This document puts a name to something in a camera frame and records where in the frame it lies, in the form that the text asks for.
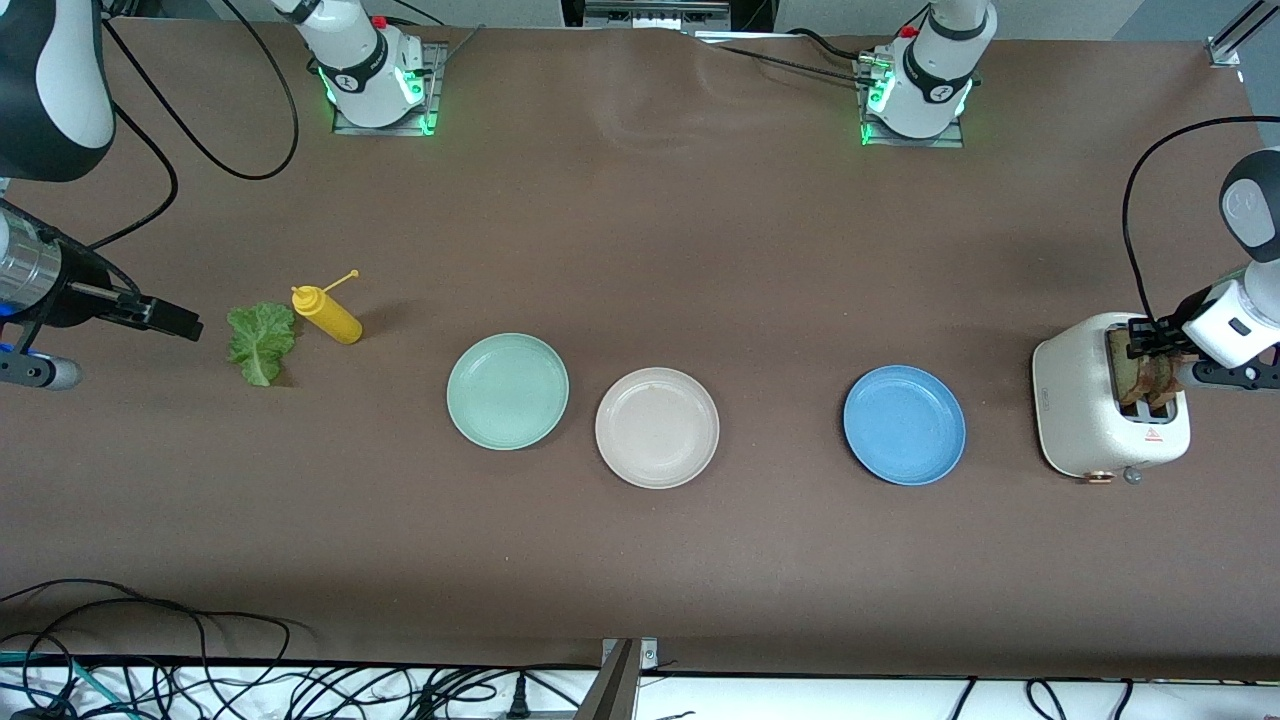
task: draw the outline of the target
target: blue plate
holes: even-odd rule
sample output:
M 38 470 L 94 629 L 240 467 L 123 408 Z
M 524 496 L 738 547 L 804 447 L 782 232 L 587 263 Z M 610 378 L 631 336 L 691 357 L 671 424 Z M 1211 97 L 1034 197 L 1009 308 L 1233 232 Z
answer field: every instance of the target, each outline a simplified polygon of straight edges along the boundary
M 900 486 L 929 484 L 964 454 L 964 414 L 942 380 L 919 368 L 886 365 L 845 398 L 845 439 L 868 470 Z

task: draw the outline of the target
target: gray floor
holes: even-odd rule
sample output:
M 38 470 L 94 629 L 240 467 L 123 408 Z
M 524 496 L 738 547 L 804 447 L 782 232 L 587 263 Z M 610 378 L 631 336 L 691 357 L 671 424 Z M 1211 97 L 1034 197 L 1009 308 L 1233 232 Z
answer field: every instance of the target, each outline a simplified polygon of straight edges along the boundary
M 1247 0 L 1146 0 L 1116 40 L 1204 40 L 1235 17 Z M 1280 22 L 1272 22 L 1240 51 L 1240 72 L 1253 111 L 1280 115 Z M 1280 126 L 1262 126 L 1262 140 L 1280 145 Z

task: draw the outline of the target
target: black cable connector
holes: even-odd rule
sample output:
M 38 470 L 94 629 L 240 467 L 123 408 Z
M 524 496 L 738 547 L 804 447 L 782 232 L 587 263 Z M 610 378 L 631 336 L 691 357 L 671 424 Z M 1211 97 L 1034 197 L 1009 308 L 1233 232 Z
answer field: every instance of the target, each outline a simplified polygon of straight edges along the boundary
M 529 701 L 525 698 L 525 674 L 516 675 L 516 693 L 511 697 L 511 710 L 507 711 L 507 720 L 525 720 L 532 712 L 529 711 Z

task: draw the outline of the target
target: yellow squeeze bottle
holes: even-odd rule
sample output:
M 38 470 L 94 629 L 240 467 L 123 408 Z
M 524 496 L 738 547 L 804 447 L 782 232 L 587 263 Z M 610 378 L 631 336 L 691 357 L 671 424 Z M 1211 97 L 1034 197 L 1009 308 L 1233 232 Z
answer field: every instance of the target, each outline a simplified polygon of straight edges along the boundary
M 297 310 L 298 315 L 311 320 L 317 328 L 329 333 L 329 337 L 343 345 L 351 345 L 360 340 L 360 334 L 365 332 L 365 328 L 361 327 L 360 320 L 348 313 L 346 307 L 338 305 L 338 301 L 333 297 L 329 297 L 329 291 L 351 278 L 358 277 L 360 272 L 352 270 L 325 288 L 310 284 L 291 288 L 293 290 L 293 309 Z

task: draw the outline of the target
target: table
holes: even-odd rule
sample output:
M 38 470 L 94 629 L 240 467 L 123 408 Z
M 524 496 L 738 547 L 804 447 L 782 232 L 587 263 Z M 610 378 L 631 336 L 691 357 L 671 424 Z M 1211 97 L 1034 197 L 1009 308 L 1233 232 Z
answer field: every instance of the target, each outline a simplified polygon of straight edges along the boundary
M 243 28 L 119 22 L 202 138 L 241 169 L 288 143 Z M 660 638 L 686 670 L 1275 676 L 1275 398 L 1190 398 L 1192 450 L 1140 487 L 1041 459 L 1034 346 L 1137 306 L 1128 172 L 1185 123 L 1247 111 L 1193 44 L 996 42 L 968 147 L 863 147 L 854 94 L 666 31 L 481 31 L 451 63 L 433 138 L 334 137 L 306 51 L 264 27 L 300 97 L 279 178 L 201 159 L 113 47 L 113 92 L 182 193 L 110 258 L 200 311 L 191 345 L 96 323 L 40 346 L 73 392 L 0 388 L 4 588 L 125 582 L 285 615 L 312 659 L 596 661 Z M 465 29 L 424 31 L 454 42 Z M 870 42 L 844 38 L 849 47 Z M 751 47 L 822 64 L 805 41 Z M 1161 309 L 1245 260 L 1215 210 L 1260 146 L 1215 128 L 1157 155 L 1134 237 Z M 10 199 L 83 240 L 164 196 L 127 129 L 88 177 Z M 302 327 L 280 387 L 225 361 L 225 311 L 358 268 L 366 337 Z M 563 421 L 484 451 L 444 407 L 458 355 L 526 332 L 564 359 Z M 925 488 L 877 480 L 838 425 L 867 370 L 914 364 L 959 397 L 969 445 Z M 716 397 L 716 460 L 645 492 L 598 457 L 593 418 L 630 370 Z M 6 609 L 27 626 L 74 593 Z M 155 614 L 84 618 L 78 648 L 192 652 Z M 215 651 L 265 656 L 268 630 Z

